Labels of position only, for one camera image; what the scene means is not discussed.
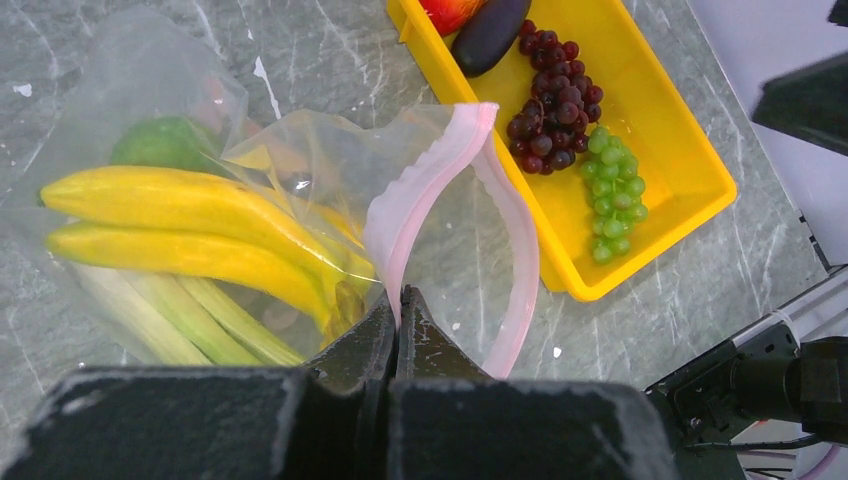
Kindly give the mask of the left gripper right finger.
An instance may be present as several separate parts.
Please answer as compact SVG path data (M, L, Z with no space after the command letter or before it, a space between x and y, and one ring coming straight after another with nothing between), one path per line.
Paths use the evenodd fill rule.
M401 295L389 386L390 479L672 479L660 416L631 386L497 380L434 324L421 292Z

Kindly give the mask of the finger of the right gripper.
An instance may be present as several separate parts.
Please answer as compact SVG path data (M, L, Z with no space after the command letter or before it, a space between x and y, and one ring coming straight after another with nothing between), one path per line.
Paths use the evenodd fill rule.
M774 77L761 86L754 123L847 154L847 53Z

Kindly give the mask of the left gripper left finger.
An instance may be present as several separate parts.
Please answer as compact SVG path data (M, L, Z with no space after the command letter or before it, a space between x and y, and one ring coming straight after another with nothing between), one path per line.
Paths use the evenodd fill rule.
M298 367L99 367L41 402L5 479L377 479L386 297Z

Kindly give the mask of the celery stalk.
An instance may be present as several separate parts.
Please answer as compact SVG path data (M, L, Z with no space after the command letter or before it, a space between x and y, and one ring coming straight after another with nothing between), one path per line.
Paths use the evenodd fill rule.
M116 341L144 362L295 366L305 361L211 280L77 264L72 269Z

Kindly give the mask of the clear zip top bag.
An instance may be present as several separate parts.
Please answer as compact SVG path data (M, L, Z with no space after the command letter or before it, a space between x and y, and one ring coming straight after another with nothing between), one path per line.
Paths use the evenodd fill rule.
M46 247L47 235L71 218L45 207L40 190L79 171L124 166L110 165L109 159L130 127L147 119L184 116L218 135L223 149L217 163L227 173L220 177L253 190L276 191L309 231L366 260L373 275L364 312L375 294L385 293L397 326L401 291L410 276L447 285L474 253L452 235L438 236L429 253L418 256L413 248L419 238L433 236L439 216L460 218L460 211L447 204L450 187L480 186L512 249L510 273L494 284L506 308L496 318L497 333L482 368L496 378L508 376L533 317L540 255L532 216L495 148L498 106L418 105L376 129L312 110L297 110L260 127L248 117L247 107L246 89L214 52L169 18L140 6L113 14L101 24L57 125L2 202L2 231L19 240L35 264L62 279L103 322L73 275L74 264L91 265ZM282 313L310 321L313 341L321 347L353 327L326 342L313 319L287 303L245 286L205 279L268 330L248 304L249 296L263 297ZM305 360L310 355L292 337L275 335Z

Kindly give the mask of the yellow banana bunch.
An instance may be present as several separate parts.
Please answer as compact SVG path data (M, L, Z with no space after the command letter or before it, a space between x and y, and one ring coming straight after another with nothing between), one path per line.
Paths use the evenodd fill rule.
M39 197L71 218L45 240L70 261L258 290L308 314L326 342L364 313L371 265L296 221L274 190L173 168L107 166L56 180Z

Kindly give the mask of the green bumpy citrus fruit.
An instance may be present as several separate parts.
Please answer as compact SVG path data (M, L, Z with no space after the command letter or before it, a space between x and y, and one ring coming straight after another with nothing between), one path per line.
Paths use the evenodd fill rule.
M222 149L218 135L193 119L157 117L130 127L113 146L109 164L226 176L226 171L217 163Z

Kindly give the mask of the dark purple eggplant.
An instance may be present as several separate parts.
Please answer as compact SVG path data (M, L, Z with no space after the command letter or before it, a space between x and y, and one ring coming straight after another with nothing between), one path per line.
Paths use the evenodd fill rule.
M450 53L466 78L491 70L519 35L531 0L491 0L471 17L453 40Z

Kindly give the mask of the red mango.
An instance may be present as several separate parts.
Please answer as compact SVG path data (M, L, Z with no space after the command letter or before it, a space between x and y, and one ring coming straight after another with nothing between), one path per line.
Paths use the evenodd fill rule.
M485 0L419 1L441 37L452 35L460 30L485 3Z

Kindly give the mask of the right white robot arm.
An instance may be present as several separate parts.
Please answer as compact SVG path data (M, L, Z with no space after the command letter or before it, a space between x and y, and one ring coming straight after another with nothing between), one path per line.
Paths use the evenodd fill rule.
M847 153L847 55L766 81L760 126ZM776 311L650 386L683 479L837 478L847 337L800 340Z

